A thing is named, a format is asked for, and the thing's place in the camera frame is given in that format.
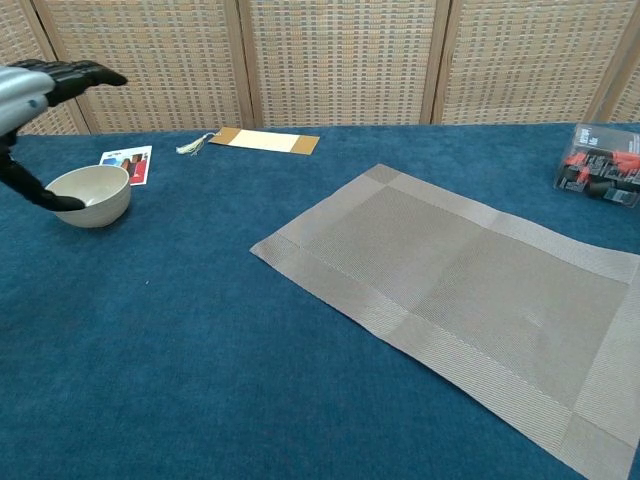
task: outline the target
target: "gray placemat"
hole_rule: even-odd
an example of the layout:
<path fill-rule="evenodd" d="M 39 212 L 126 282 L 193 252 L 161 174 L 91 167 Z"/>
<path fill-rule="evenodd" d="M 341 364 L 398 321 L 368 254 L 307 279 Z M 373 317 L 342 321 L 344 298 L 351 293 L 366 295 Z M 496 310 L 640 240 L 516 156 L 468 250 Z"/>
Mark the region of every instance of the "gray placemat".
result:
<path fill-rule="evenodd" d="M 377 165 L 255 245 L 589 478 L 640 438 L 637 255 Z"/>

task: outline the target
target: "wall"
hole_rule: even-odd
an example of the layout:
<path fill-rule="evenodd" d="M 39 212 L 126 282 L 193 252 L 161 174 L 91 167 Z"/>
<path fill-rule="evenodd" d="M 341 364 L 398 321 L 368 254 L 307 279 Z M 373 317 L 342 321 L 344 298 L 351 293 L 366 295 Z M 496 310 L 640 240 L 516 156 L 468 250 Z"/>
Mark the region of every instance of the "wall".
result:
<path fill-rule="evenodd" d="M 32 131 L 640 121 L 639 0 L 6 0 L 0 60 L 130 79 Z"/>

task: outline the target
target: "tag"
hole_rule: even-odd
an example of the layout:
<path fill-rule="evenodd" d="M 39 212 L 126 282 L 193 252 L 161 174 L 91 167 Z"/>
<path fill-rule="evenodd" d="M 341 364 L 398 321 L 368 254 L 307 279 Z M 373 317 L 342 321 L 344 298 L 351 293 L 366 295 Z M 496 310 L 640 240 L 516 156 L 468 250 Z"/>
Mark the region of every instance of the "tag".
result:
<path fill-rule="evenodd" d="M 241 128 L 222 127 L 209 143 L 230 147 L 255 148 L 272 152 L 311 155 L 320 137 L 289 133 L 257 132 Z"/>
<path fill-rule="evenodd" d="M 190 153 L 191 155 L 197 155 L 198 152 L 202 150 L 202 147 L 204 147 L 204 141 L 210 135 L 215 135 L 215 133 L 213 132 L 205 133 L 203 136 L 201 136 L 200 138 L 198 138 L 197 140 L 191 143 L 187 143 L 182 147 L 176 147 L 176 153 L 179 153 L 180 155 L 184 155 L 185 153 Z"/>

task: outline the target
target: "playing card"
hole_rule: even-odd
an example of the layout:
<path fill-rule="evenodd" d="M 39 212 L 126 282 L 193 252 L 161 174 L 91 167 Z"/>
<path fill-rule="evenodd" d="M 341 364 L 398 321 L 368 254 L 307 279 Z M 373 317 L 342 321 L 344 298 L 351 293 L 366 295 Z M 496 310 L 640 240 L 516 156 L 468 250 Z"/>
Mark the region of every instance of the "playing card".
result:
<path fill-rule="evenodd" d="M 115 165 L 129 172 L 131 185 L 145 185 L 151 162 L 151 145 L 104 152 L 100 165 Z"/>

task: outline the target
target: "robotic hand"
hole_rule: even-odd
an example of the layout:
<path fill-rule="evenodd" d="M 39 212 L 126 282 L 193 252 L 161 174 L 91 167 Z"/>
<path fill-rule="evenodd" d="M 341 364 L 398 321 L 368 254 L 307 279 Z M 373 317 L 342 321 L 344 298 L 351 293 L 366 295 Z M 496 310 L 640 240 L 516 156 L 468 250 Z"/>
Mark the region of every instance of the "robotic hand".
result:
<path fill-rule="evenodd" d="M 24 60 L 0 67 L 0 181 L 27 200 L 55 212 L 81 210 L 84 203 L 57 196 L 11 158 L 18 130 L 48 107 L 77 97 L 89 87 L 120 86 L 127 79 L 90 61 L 43 62 Z"/>

